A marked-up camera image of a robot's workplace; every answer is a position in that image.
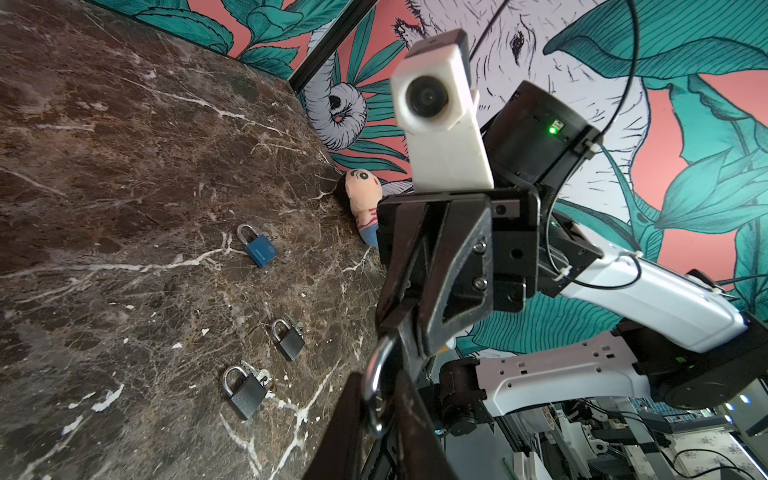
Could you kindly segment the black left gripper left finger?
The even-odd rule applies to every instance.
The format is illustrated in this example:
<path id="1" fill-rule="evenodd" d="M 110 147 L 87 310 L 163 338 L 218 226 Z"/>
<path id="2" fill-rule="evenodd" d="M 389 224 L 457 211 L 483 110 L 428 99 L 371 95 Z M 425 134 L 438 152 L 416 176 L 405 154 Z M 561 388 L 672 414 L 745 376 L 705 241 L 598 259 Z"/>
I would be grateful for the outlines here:
<path id="1" fill-rule="evenodd" d="M 364 408 L 362 374 L 347 378 L 304 480 L 352 480 L 361 472 Z"/>

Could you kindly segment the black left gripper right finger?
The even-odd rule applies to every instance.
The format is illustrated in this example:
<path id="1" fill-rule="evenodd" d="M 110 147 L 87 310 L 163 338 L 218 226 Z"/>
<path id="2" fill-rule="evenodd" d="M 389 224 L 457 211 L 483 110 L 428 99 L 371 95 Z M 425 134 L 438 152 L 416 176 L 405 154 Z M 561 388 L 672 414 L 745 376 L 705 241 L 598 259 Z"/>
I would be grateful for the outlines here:
<path id="1" fill-rule="evenodd" d="M 396 376 L 394 418 L 400 479 L 457 479 L 434 433 L 415 384 L 405 370 Z"/>

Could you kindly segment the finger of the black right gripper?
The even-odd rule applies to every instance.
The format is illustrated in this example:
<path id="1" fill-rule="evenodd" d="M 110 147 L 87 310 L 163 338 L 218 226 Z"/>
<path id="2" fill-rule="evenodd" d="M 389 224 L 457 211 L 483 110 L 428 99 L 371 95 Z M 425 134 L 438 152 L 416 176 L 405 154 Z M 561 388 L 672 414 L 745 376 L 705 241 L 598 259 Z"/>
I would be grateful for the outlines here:
<path id="1" fill-rule="evenodd" d="M 492 215 L 486 195 L 447 202 L 417 318 L 419 343 L 432 356 L 493 307 Z"/>
<path id="2" fill-rule="evenodd" d="M 391 244 L 385 248 L 382 241 L 379 246 L 389 252 L 387 275 L 383 284 L 377 310 L 376 330 L 379 336 L 397 331 L 401 324 L 414 330 L 418 318 L 421 290 L 409 291 L 411 274 L 416 265 L 418 249 L 423 240 L 423 226 L 427 213 L 424 201 L 408 201 L 398 204 L 383 204 L 390 217 Z"/>

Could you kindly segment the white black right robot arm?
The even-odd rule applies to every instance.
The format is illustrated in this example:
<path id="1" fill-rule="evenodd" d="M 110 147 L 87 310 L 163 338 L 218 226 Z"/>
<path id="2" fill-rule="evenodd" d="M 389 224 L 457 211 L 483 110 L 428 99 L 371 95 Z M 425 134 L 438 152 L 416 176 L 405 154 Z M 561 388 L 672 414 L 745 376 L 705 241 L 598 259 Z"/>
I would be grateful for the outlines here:
<path id="1" fill-rule="evenodd" d="M 493 310 L 519 313 L 536 294 L 584 301 L 621 320 L 578 344 L 448 364 L 437 401 L 448 425 L 585 397 L 710 408 L 766 372 L 766 326 L 717 284 L 588 237 L 555 212 L 560 189 L 601 144 L 586 120 L 523 82 L 482 137 L 481 157 L 499 188 L 380 202 L 387 277 L 361 397 L 373 434 L 393 420 L 428 428 L 413 390 L 428 359 Z"/>

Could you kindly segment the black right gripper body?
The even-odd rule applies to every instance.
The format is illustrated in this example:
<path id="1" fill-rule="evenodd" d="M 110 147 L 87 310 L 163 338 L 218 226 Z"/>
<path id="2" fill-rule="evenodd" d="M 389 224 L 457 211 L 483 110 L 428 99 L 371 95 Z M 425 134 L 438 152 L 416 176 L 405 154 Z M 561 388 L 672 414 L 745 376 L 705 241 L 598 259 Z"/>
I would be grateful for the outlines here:
<path id="1" fill-rule="evenodd" d="M 378 333 L 427 357 L 496 310 L 522 311 L 537 292 L 540 209 L 520 188 L 380 201 Z"/>

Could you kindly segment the small black padlock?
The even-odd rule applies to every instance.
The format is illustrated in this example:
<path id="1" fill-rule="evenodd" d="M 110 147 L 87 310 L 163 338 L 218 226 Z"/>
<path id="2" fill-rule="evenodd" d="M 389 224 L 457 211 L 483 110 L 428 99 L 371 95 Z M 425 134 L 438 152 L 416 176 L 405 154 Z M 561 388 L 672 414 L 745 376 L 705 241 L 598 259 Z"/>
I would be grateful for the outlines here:
<path id="1" fill-rule="evenodd" d="M 294 361 L 305 346 L 303 336 L 295 326 L 284 319 L 276 319 L 273 322 L 271 335 L 276 348 L 289 362 Z"/>
<path id="2" fill-rule="evenodd" d="M 268 393 L 271 375 L 261 370 L 254 373 L 241 366 L 230 366 L 221 376 L 221 386 L 230 406 L 241 420 L 250 420 Z"/>

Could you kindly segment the blue padlock with keys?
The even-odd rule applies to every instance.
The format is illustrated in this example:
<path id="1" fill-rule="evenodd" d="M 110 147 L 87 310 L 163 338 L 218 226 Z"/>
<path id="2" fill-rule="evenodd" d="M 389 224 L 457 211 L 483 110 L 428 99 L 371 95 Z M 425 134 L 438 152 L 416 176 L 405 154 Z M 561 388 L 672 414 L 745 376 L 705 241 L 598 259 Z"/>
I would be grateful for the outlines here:
<path id="1" fill-rule="evenodd" d="M 251 225 L 240 224 L 236 235 L 246 254 L 257 267 L 264 268 L 277 257 L 278 251 L 272 242 L 266 236 L 260 235 Z"/>

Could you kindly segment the blue padlock silver shackle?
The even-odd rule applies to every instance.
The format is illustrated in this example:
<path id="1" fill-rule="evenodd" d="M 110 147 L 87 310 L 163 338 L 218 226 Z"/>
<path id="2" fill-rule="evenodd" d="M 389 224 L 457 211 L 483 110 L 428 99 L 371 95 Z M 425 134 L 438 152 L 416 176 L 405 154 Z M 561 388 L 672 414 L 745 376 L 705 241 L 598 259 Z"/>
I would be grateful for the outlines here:
<path id="1" fill-rule="evenodd" d="M 362 379 L 362 404 L 368 432 L 381 439 L 394 415 L 394 391 L 398 373 L 406 368 L 405 347 L 397 332 L 379 338 Z"/>

